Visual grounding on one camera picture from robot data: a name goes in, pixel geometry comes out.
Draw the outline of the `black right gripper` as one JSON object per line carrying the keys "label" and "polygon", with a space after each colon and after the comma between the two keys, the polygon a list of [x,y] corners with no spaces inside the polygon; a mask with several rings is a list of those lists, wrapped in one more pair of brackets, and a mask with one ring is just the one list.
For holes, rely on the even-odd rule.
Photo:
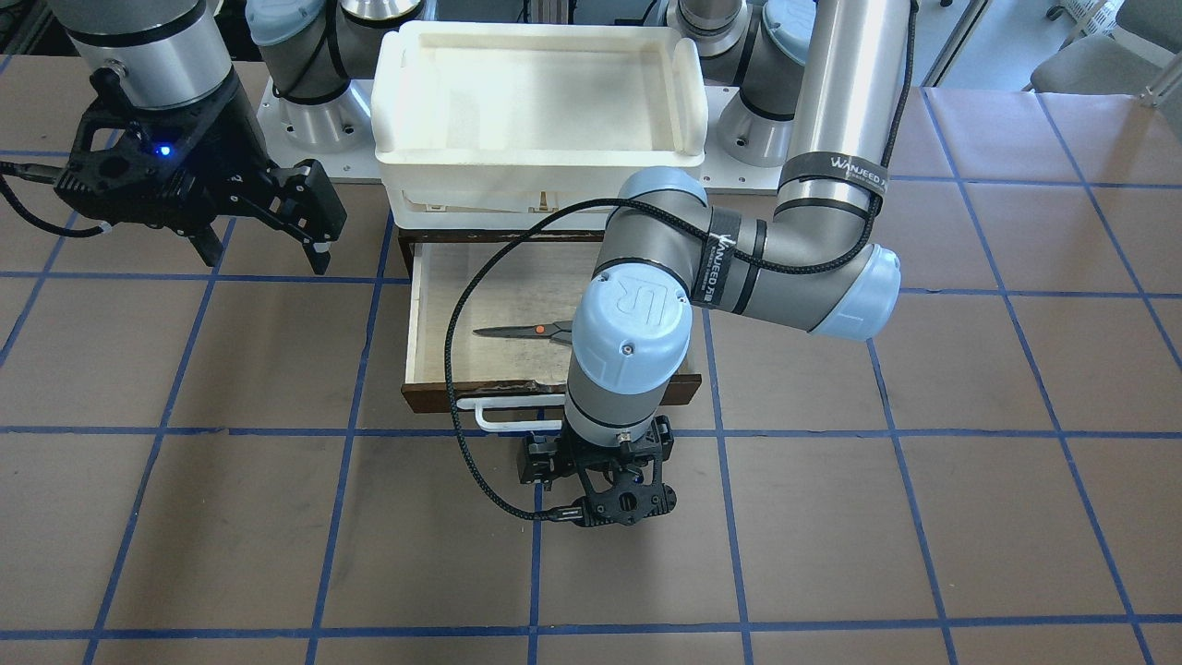
{"label": "black right gripper", "polygon": [[201,100],[165,110],[135,107],[113,70],[90,80],[96,102],[54,184],[74,211],[188,237],[208,268],[225,253],[212,220],[253,216],[294,237],[317,276],[326,273],[348,213],[322,163],[271,159],[235,72]]}

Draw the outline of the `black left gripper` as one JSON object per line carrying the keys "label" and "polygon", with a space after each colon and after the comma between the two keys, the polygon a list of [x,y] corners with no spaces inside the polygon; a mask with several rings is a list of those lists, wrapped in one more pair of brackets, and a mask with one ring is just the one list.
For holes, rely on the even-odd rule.
{"label": "black left gripper", "polygon": [[565,426],[557,437],[528,433],[517,455],[521,484],[543,484],[577,475],[585,496],[571,506],[544,513],[548,521],[582,527],[636,524],[641,519],[671,513],[677,496],[663,483],[662,465],[673,451],[674,433],[657,416],[647,433],[616,449],[596,446]]}

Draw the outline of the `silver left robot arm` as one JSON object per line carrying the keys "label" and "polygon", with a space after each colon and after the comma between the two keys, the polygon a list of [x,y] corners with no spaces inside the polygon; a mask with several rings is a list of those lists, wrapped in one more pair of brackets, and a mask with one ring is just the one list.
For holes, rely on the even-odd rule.
{"label": "silver left robot arm", "polygon": [[900,298],[900,257],[870,241],[911,82],[911,1],[819,1],[769,220],[710,206],[670,167],[634,172],[609,203],[573,315],[561,433],[526,444],[525,483],[578,476],[584,496],[535,519],[632,526],[670,513],[671,449],[656,417],[714,308],[862,343]]}

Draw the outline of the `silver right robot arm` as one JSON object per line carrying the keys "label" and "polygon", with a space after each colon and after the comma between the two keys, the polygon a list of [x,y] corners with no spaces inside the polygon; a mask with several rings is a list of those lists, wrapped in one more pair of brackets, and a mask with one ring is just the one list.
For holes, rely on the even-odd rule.
{"label": "silver right robot arm", "polygon": [[233,69],[212,1],[54,1],[91,70],[83,115],[54,193],[96,226],[143,224],[189,240],[204,265],[223,255],[220,215],[253,216],[331,261],[348,214],[320,157],[371,138],[361,80],[381,39],[431,20],[431,1],[249,1],[252,41],[277,98],[277,129],[298,159],[277,163]]}

